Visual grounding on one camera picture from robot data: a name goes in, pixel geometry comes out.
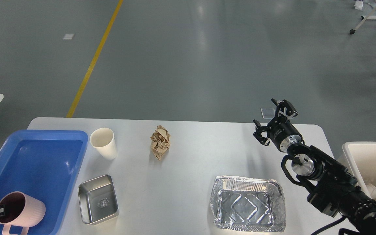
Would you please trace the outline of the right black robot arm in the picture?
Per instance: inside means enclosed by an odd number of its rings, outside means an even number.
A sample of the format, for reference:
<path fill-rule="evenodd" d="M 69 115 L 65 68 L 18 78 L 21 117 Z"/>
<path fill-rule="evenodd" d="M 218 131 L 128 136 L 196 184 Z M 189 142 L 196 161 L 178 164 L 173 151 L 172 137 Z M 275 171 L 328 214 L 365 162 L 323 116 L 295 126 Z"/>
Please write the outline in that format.
<path fill-rule="evenodd" d="M 358 186 L 357 178 L 349 169 L 315 146 L 307 146 L 303 136 L 290 120 L 298 115 L 288 100 L 271 99 L 276 106 L 274 117 L 266 125 L 254 119 L 253 136 L 264 146 L 271 142 L 285 153 L 281 169 L 287 179 L 304 187 L 307 201 L 330 217 L 340 219 L 313 232 L 318 235 L 348 220 L 355 230 L 341 228 L 339 235 L 376 235 L 376 200 Z"/>

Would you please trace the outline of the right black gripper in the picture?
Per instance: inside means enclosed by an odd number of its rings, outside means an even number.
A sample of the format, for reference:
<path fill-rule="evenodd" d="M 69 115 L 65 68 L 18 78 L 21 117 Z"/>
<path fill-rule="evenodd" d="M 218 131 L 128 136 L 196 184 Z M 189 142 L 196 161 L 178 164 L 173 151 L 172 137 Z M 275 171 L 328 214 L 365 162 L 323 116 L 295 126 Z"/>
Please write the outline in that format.
<path fill-rule="evenodd" d="M 270 141 L 272 141 L 280 152 L 286 153 L 288 147 L 292 144 L 303 141 L 302 135 L 288 122 L 298 116 L 299 113 L 292 103 L 286 99 L 276 100 L 272 98 L 271 102 L 276 105 L 273 123 L 270 123 L 269 126 L 262 126 L 258 120 L 253 119 L 255 124 L 253 136 L 264 146 L 269 146 Z M 263 137 L 263 133 L 268 133 L 268 137 Z"/>

